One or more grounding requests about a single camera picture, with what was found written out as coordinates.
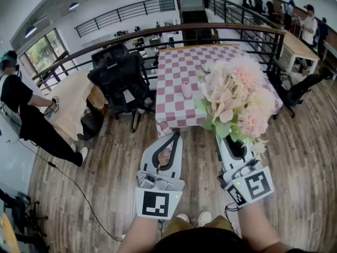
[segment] shoe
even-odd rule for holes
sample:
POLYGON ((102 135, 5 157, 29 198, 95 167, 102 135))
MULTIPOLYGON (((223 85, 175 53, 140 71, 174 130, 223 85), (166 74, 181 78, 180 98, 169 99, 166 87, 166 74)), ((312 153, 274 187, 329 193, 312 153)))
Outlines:
POLYGON ((212 215, 210 212, 201 212, 198 217, 198 227, 204 227, 207 223, 212 221, 212 215))
POLYGON ((74 153, 76 153, 76 145, 74 143, 70 144, 70 147, 73 149, 74 153))
POLYGON ((83 158, 82 165, 83 165, 83 162, 84 162, 86 156, 88 155, 88 148, 83 147, 82 150, 80 151, 80 153, 82 154, 82 158, 83 158))
POLYGON ((177 215, 177 217, 181 218, 182 220, 186 221, 187 223, 190 223, 189 217, 185 213, 180 213, 177 215))

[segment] ceiling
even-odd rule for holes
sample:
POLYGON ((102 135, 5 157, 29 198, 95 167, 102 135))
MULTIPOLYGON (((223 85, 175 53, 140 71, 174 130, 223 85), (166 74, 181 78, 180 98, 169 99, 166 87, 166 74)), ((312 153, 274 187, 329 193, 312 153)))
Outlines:
POLYGON ((38 33, 47 29, 53 23, 59 21, 61 18, 76 10, 69 10, 69 6, 73 2, 77 2, 81 6, 81 4, 85 3, 86 1, 88 0, 46 0, 42 6, 35 9, 33 15, 11 40, 13 49, 18 51, 22 46, 30 43, 32 39, 34 39, 34 41, 38 40, 38 38, 36 38, 38 33), (25 38, 26 29, 31 24, 34 24, 37 30, 34 32, 33 36, 25 38))

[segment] checkered tablecloth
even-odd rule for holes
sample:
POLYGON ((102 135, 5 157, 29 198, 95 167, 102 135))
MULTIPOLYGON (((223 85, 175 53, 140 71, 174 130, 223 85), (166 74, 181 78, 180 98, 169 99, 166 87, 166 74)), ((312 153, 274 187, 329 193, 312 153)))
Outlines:
MULTIPOLYGON (((246 51, 238 45, 161 50, 155 115, 159 138, 171 133, 173 128, 201 125, 206 120, 206 113, 194 105, 195 100, 204 98, 197 87, 197 72, 202 71, 201 65, 207 61, 229 61, 238 55, 246 55, 246 51), (184 98, 182 92, 184 82, 189 82, 192 87, 192 97, 189 99, 184 98)), ((264 73, 263 82, 263 86, 275 96, 277 113, 283 103, 264 73)))

